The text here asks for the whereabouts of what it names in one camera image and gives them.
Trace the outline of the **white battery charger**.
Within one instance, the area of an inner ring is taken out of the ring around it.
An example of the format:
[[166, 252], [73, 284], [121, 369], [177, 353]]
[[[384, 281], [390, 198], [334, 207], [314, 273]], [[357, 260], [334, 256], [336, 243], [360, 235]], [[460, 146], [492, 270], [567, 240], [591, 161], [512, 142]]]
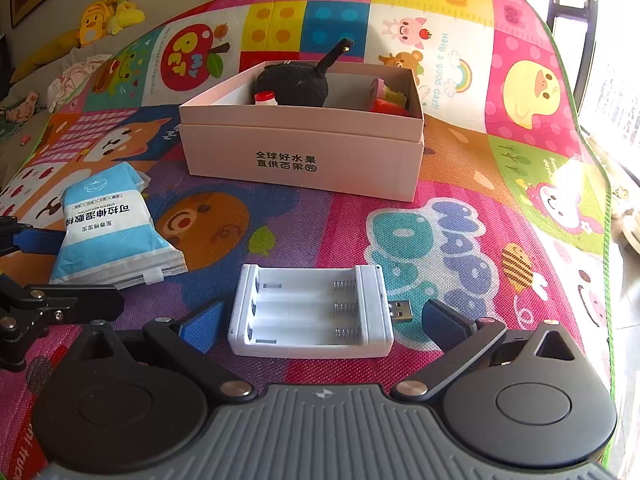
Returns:
[[387, 297], [382, 269], [242, 267], [228, 329], [237, 356], [382, 358], [394, 326], [412, 320], [408, 300]]

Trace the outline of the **long yellow banana pillow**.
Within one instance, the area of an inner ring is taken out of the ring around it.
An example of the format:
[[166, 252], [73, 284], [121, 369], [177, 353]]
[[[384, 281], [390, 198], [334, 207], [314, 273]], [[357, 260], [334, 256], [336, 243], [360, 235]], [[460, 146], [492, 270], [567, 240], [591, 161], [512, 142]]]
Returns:
[[39, 70], [42, 66], [46, 66], [58, 58], [69, 54], [73, 48], [77, 48], [78, 46], [77, 30], [63, 32], [62, 35], [32, 52], [23, 62], [18, 63], [10, 79], [10, 84], [16, 84], [17, 81], [21, 81], [36, 70]]

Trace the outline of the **blue white tissue pack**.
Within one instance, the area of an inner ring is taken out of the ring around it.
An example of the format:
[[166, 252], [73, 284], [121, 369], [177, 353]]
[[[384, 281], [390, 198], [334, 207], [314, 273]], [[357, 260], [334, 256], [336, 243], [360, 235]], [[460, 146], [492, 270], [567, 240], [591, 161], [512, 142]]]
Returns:
[[66, 188], [65, 236], [55, 285], [152, 285], [188, 270], [181, 250], [155, 229], [141, 174], [126, 162]]

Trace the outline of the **pink cardboard box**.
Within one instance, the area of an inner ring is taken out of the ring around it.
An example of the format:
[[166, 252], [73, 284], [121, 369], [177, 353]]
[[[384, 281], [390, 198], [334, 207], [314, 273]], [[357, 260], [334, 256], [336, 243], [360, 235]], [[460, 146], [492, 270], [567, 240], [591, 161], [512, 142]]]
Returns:
[[[190, 174], [410, 202], [424, 150], [424, 118], [411, 70], [336, 63], [322, 107], [256, 105], [258, 64], [179, 107]], [[371, 113], [382, 78], [407, 96], [408, 117]]]

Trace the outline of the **yellow bear plush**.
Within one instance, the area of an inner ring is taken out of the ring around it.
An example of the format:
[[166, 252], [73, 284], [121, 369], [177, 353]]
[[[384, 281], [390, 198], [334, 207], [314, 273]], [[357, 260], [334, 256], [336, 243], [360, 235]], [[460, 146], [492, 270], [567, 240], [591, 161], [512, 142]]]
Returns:
[[117, 35], [123, 29], [140, 24], [145, 21], [145, 14], [130, 0], [106, 0], [112, 10], [112, 15], [107, 22], [107, 32]]

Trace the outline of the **pink white crumpled cloth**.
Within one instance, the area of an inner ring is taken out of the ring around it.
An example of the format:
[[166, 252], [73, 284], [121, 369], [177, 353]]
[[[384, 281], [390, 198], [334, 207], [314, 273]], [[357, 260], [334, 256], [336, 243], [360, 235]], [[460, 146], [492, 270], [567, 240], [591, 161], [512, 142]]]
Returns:
[[47, 90], [47, 109], [53, 114], [80, 89], [90, 76], [112, 56], [110, 54], [97, 54], [89, 56], [85, 61], [78, 62], [63, 70], [49, 84]]

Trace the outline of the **grey sofa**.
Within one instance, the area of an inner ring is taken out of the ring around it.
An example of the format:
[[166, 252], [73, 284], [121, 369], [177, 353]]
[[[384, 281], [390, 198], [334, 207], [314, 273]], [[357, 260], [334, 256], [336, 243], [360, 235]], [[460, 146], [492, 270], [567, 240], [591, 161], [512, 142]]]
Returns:
[[[141, 106], [157, 36], [155, 23], [134, 25], [88, 47], [73, 48], [69, 54], [17, 81], [1, 102], [3, 110], [15, 110], [31, 96], [37, 101], [34, 114], [24, 122], [6, 118], [1, 121], [1, 184], [9, 184], [32, 164], [61, 166], [76, 162], [108, 130], [133, 115]], [[112, 57], [60, 110], [49, 113], [47, 90], [52, 80], [66, 68], [97, 54]]]

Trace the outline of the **yellow duck plush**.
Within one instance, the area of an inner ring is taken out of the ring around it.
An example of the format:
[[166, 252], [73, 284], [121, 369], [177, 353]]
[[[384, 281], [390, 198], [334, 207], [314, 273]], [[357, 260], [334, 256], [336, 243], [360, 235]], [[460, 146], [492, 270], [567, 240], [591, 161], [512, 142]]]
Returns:
[[102, 39], [107, 32], [107, 24], [112, 17], [112, 9], [103, 0], [89, 4], [81, 14], [77, 32], [81, 47]]

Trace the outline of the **red round-head toy figure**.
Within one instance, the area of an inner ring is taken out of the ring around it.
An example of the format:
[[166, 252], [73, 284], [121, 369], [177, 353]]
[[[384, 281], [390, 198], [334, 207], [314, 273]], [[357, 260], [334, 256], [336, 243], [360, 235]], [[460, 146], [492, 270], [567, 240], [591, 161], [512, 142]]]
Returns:
[[401, 117], [409, 116], [409, 112], [408, 110], [405, 109], [405, 107], [399, 106], [393, 102], [388, 102], [382, 99], [374, 100], [369, 110], [371, 113], [401, 116]]

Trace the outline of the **black plush cat toy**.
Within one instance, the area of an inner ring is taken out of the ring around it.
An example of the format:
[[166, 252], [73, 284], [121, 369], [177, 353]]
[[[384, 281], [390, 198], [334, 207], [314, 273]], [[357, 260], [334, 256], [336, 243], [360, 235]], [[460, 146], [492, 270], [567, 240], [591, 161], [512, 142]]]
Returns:
[[351, 39], [341, 39], [316, 64], [283, 62], [266, 66], [254, 82], [254, 93], [272, 92], [279, 105], [322, 107], [329, 95], [326, 73], [353, 46]]

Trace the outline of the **yellow pudding toy pink base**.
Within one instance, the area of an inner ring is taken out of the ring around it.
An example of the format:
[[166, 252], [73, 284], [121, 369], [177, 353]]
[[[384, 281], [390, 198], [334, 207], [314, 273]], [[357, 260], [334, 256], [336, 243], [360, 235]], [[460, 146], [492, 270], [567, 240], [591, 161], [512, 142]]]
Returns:
[[385, 101], [400, 107], [407, 106], [405, 93], [390, 88], [382, 78], [374, 78], [369, 90], [369, 101], [373, 105], [375, 101]]

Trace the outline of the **colourful cartoon play mat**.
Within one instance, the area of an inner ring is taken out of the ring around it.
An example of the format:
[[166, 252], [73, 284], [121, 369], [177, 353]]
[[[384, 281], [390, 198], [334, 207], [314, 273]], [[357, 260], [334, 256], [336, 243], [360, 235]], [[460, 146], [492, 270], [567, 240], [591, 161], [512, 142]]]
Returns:
[[[181, 104], [258, 64], [316, 64], [343, 38], [355, 44], [334, 64], [412, 71], [424, 150], [410, 202], [190, 174]], [[114, 286], [115, 321], [49, 324], [24, 370], [1, 369], [3, 478], [606, 477], [611, 192], [526, 0], [205, 3], [158, 26], [137, 111], [76, 162], [24, 167], [1, 217], [65, 232], [66, 188], [121, 162], [188, 270]], [[379, 266], [412, 320], [382, 358], [237, 356], [228, 329], [246, 264]], [[508, 331], [437, 398], [399, 401], [390, 389], [442, 355], [422, 327], [430, 299]], [[254, 400], [209, 404], [145, 357], [145, 323], [216, 300], [226, 319], [207, 355]]]

